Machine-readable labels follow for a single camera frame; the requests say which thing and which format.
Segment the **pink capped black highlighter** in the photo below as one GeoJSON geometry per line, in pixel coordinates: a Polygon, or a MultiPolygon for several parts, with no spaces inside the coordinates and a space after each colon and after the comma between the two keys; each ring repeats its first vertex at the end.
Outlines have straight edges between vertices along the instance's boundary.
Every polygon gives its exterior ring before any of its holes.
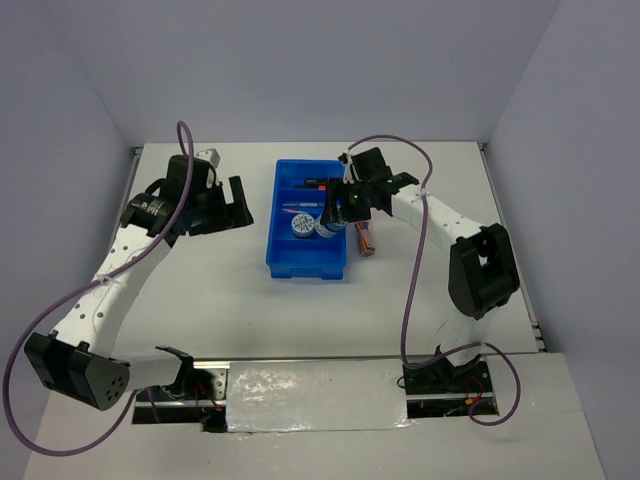
{"type": "Polygon", "coordinates": [[[319,186],[319,185],[326,185],[328,181],[329,181],[328,178],[310,177],[310,178],[304,179],[304,184],[308,186],[319,186]]]}

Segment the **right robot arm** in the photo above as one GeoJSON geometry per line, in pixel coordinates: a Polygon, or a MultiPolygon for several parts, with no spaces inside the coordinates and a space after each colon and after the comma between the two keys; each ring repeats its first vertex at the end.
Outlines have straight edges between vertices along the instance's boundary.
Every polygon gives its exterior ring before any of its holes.
{"type": "Polygon", "coordinates": [[[470,219],[428,193],[407,172],[393,173],[379,148],[343,153],[342,177],[326,181],[326,199],[316,232],[331,238],[349,224],[383,211],[431,241],[448,262],[446,333],[438,341],[436,383],[457,391],[479,359],[492,311],[505,306],[520,288],[511,240],[498,223],[470,219]]]}

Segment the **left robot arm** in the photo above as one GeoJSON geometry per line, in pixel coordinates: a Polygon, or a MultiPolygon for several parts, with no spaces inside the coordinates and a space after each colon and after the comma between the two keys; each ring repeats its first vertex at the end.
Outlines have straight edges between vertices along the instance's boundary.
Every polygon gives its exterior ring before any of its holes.
{"type": "Polygon", "coordinates": [[[151,353],[113,357],[122,323],[154,269],[182,235],[206,235],[249,226],[239,177],[226,202],[216,169],[216,149],[195,159],[170,158],[165,177],[133,197],[120,219],[114,243],[94,278],[95,288],[76,298],[47,335],[30,334],[24,352],[43,385],[97,410],[114,406],[128,391],[160,386],[172,398],[189,396],[210,374],[191,355],[169,346],[151,353]]]}

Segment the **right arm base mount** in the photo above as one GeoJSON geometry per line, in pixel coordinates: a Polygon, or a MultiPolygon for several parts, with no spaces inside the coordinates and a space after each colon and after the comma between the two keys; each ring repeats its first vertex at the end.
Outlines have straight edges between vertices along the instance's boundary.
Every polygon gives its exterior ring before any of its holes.
{"type": "Polygon", "coordinates": [[[403,368],[396,385],[404,391],[410,419],[464,417],[475,405],[475,416],[497,416],[493,384],[485,361],[461,370],[446,370],[445,361],[421,369],[403,368]]]}

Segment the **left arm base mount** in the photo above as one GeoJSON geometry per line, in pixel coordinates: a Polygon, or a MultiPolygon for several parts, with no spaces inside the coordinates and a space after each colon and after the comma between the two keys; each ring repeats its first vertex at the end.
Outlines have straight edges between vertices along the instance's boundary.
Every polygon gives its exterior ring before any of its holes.
{"type": "Polygon", "coordinates": [[[138,426],[186,425],[200,432],[227,432],[230,363],[196,361],[194,380],[182,393],[153,386],[136,396],[131,423],[138,426]]]}

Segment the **blue tape roll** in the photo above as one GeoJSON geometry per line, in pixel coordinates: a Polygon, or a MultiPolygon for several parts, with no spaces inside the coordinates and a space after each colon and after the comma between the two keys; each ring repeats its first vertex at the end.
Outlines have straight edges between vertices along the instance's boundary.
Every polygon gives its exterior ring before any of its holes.
{"type": "Polygon", "coordinates": [[[311,214],[298,213],[291,219],[290,226],[296,238],[309,238],[315,232],[315,219],[311,214]]]}
{"type": "Polygon", "coordinates": [[[346,227],[345,222],[334,222],[334,223],[323,224],[321,222],[320,216],[318,216],[315,219],[315,231],[320,237],[325,239],[335,237],[345,227],[346,227]]]}

